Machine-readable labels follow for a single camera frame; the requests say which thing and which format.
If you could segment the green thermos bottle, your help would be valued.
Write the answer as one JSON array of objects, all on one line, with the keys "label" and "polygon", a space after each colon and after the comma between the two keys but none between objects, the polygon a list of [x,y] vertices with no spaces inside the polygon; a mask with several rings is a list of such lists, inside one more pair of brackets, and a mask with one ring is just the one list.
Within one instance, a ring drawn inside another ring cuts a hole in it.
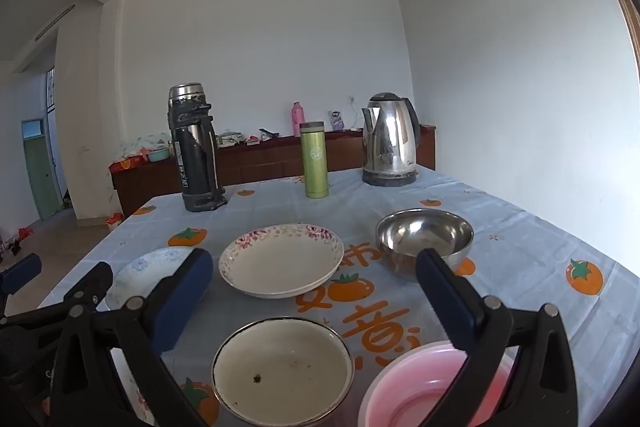
[{"label": "green thermos bottle", "polygon": [[309,121],[301,124],[299,130],[306,196],[326,197],[329,195],[329,181],[324,124],[322,121]]}]

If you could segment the black steel thermos flask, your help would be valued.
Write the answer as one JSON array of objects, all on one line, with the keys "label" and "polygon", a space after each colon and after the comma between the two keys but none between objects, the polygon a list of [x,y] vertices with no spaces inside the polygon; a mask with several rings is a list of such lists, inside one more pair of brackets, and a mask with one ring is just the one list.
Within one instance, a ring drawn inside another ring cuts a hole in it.
[{"label": "black steel thermos flask", "polygon": [[201,212],[226,205],[217,167],[212,106],[201,83],[177,84],[168,93],[167,119],[186,210]]}]

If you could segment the dark red wooden sideboard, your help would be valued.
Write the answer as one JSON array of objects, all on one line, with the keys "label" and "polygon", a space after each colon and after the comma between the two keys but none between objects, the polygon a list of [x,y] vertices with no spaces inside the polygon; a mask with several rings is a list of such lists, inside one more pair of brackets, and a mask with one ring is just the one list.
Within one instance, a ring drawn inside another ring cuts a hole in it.
[{"label": "dark red wooden sideboard", "polygon": [[[362,132],[326,134],[328,169],[340,171],[362,165]],[[258,145],[235,145],[218,150],[218,172],[223,186],[291,178],[303,173],[300,140],[286,136]],[[155,196],[181,192],[174,158],[160,161],[126,159],[110,166],[114,189],[124,216],[129,217]]]}]

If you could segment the stainless steel electric kettle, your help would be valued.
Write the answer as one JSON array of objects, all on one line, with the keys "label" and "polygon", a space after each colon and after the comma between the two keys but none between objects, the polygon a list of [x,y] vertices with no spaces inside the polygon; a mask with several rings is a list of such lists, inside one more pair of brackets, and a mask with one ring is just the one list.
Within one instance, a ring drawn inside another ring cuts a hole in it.
[{"label": "stainless steel electric kettle", "polygon": [[405,186],[416,181],[421,135],[411,101],[381,92],[370,98],[362,113],[362,181],[374,186]]}]

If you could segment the white enamel bowl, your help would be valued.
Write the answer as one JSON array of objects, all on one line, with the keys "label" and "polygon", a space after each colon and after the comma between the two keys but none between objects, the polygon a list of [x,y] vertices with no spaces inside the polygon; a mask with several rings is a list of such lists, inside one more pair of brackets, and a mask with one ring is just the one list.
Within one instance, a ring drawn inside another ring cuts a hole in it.
[{"label": "white enamel bowl", "polygon": [[315,426],[344,402],[355,364],[343,338],[301,317],[270,317],[238,329],[216,352],[218,402],[252,426]]}]

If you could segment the pink thermos on sideboard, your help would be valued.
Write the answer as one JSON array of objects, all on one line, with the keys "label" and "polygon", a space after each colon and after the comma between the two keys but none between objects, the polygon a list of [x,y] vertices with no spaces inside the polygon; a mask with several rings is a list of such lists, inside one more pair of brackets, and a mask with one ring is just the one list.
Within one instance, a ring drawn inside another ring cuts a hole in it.
[{"label": "pink thermos on sideboard", "polygon": [[299,102],[293,104],[292,110],[292,126],[295,136],[300,135],[300,126],[305,122],[305,114],[303,106]]}]

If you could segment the pink plastic bowl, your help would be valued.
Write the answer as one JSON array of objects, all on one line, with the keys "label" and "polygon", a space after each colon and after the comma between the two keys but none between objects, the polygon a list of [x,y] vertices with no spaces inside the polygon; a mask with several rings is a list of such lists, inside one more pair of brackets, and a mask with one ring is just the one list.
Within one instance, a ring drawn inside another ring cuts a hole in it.
[{"label": "pink plastic bowl", "polygon": [[362,427],[416,427],[433,410],[466,360],[449,341],[417,347],[387,365],[360,404]]}]

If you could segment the stainless steel bowl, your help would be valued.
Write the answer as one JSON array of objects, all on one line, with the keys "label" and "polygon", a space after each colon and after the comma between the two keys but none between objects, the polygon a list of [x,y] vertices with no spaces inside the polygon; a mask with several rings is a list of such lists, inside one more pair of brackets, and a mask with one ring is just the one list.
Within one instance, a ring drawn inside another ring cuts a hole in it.
[{"label": "stainless steel bowl", "polygon": [[452,271],[468,257],[474,241],[472,225],[455,213],[412,208],[391,213],[375,227],[376,247],[390,272],[416,280],[416,257],[431,248]]}]

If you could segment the green door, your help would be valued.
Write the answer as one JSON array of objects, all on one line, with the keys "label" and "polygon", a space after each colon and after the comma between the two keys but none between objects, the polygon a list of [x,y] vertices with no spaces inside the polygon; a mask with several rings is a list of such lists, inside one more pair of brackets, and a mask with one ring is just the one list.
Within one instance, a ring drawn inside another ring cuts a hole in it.
[{"label": "green door", "polygon": [[22,120],[21,135],[32,197],[38,216],[44,221],[63,209],[44,119]]}]

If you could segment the teal basin on sideboard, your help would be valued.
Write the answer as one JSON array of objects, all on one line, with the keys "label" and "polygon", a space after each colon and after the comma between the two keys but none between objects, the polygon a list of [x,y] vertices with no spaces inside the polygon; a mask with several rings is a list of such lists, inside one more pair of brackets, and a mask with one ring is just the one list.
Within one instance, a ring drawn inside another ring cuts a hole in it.
[{"label": "teal basin on sideboard", "polygon": [[170,157],[169,148],[168,147],[160,147],[155,150],[150,150],[149,153],[146,154],[149,162],[159,162],[166,160]]}]

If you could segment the blue persimmon tablecloth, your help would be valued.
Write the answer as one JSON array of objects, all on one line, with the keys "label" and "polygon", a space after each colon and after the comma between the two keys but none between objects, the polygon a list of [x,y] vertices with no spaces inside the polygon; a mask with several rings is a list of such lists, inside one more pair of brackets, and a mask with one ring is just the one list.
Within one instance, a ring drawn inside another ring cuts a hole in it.
[{"label": "blue persimmon tablecloth", "polygon": [[212,395],[210,367],[220,344],[241,326],[265,317],[307,317],[337,331],[357,374],[333,426],[356,424],[360,401],[383,367],[445,334],[416,283],[396,277],[382,262],[375,225],[398,210],[433,204],[468,220],[475,233],[471,284],[507,306],[536,310],[553,303],[572,349],[579,421],[590,425],[611,400],[639,349],[638,277],[597,249],[549,222],[477,188],[422,170],[413,184],[374,187],[360,173],[331,173],[326,198],[310,199],[301,179],[228,188],[228,202],[192,213],[177,195],[153,198],[143,215],[128,218],[75,265],[49,294],[50,303],[98,262],[120,270],[165,247],[172,236],[203,231],[213,257],[239,236],[281,223],[308,223],[334,232],[345,247],[331,280],[310,294],[266,300],[244,295],[215,277],[165,363],[192,397]]}]

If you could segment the mesh food cover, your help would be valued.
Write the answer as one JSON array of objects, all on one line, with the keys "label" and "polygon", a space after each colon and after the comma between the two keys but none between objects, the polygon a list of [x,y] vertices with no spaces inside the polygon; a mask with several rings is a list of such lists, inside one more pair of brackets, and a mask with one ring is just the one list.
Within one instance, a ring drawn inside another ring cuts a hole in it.
[{"label": "mesh food cover", "polygon": [[171,137],[167,132],[153,133],[139,136],[134,141],[124,144],[119,151],[119,159],[125,159],[134,156],[146,157],[154,150],[163,150],[169,148]]}]

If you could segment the pink floral white plate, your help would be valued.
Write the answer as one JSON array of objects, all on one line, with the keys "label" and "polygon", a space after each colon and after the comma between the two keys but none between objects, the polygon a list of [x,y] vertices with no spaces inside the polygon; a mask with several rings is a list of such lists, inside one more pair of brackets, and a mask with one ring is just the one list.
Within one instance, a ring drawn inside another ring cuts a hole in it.
[{"label": "pink floral white plate", "polygon": [[245,295],[285,299],[326,283],[340,267],[344,251],[342,240],[319,225],[270,225],[247,232],[224,248],[218,271]]}]

